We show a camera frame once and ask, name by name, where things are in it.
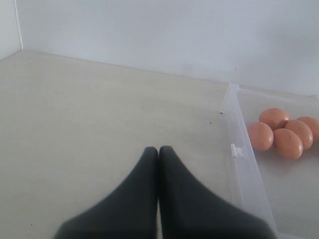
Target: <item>plastic bin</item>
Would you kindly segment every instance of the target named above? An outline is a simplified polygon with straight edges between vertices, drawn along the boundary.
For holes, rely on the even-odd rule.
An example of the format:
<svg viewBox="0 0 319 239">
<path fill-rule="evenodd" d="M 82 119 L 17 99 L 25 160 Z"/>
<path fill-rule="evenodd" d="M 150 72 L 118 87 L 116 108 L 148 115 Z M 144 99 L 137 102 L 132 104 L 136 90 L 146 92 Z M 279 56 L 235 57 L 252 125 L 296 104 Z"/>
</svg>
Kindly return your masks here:
<svg viewBox="0 0 319 239">
<path fill-rule="evenodd" d="M 287 110 L 292 119 L 319 118 L 318 104 L 229 85 L 222 112 L 233 155 L 233 203 L 266 220 L 279 239 L 318 239 L 319 146 L 313 145 L 296 161 L 282 159 L 274 149 L 252 149 L 246 126 L 273 107 Z"/>
</svg>

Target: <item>egg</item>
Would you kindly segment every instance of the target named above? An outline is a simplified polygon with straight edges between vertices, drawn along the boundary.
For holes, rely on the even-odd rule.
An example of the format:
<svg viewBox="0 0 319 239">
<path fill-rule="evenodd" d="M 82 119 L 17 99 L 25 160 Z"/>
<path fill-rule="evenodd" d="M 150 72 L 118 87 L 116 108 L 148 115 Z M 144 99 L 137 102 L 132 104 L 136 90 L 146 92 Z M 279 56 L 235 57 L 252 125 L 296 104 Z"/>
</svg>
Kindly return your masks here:
<svg viewBox="0 0 319 239">
<path fill-rule="evenodd" d="M 248 135 L 254 149 L 265 151 L 274 142 L 274 133 L 271 128 L 262 122 L 255 122 L 248 126 Z"/>
<path fill-rule="evenodd" d="M 272 130 L 285 127 L 289 120 L 289 113 L 280 108 L 267 109 L 259 116 L 259 121 L 269 125 Z"/>
<path fill-rule="evenodd" d="M 303 153 L 303 143 L 300 138 L 286 128 L 274 131 L 274 148 L 280 156 L 286 159 L 297 159 Z"/>
<path fill-rule="evenodd" d="M 314 142 L 319 142 L 319 120 L 309 116 L 299 117 L 297 120 L 308 125 L 314 135 Z"/>
<path fill-rule="evenodd" d="M 303 148 L 309 149 L 314 141 L 314 136 L 308 125 L 300 120 L 291 120 L 285 125 L 286 129 L 294 132 L 303 143 Z"/>
</svg>

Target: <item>white wall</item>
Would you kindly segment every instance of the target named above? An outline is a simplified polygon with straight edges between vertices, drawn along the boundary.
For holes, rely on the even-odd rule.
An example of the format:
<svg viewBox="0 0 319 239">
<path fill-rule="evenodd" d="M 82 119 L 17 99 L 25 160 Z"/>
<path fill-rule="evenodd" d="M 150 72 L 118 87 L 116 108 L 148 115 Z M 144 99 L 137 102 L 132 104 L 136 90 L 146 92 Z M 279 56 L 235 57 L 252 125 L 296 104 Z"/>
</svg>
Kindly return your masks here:
<svg viewBox="0 0 319 239">
<path fill-rule="evenodd" d="M 17 0 L 25 49 L 319 93 L 318 0 Z"/>
<path fill-rule="evenodd" d="M 0 60 L 21 50 L 13 0 L 0 0 Z"/>
</svg>

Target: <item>clear plastic container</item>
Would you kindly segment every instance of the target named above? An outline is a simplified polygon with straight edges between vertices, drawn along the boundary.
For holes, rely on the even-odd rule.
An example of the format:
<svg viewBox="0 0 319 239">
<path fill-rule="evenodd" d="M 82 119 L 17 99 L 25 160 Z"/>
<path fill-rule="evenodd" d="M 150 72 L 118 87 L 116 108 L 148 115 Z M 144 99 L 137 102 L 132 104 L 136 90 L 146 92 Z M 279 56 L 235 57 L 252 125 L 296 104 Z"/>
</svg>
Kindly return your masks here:
<svg viewBox="0 0 319 239">
<path fill-rule="evenodd" d="M 223 106 L 233 158 L 233 203 L 263 218 L 279 239 L 319 239 L 319 146 L 296 161 L 273 149 L 254 152 L 246 126 L 259 114 L 279 107 L 292 119 L 319 118 L 319 105 L 258 93 L 230 84 Z"/>
</svg>

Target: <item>plastic latch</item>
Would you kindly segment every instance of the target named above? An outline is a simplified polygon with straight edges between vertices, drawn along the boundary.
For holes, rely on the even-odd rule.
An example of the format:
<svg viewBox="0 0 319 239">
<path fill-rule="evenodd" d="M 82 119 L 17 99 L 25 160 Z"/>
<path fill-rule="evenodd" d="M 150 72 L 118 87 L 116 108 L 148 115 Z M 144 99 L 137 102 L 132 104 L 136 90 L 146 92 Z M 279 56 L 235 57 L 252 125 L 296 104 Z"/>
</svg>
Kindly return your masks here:
<svg viewBox="0 0 319 239">
<path fill-rule="evenodd" d="M 230 144 L 230 148 L 231 148 L 231 154 L 233 155 L 233 158 L 237 158 L 237 156 L 243 155 L 243 150 L 241 148 L 235 147 L 233 143 Z"/>
</svg>

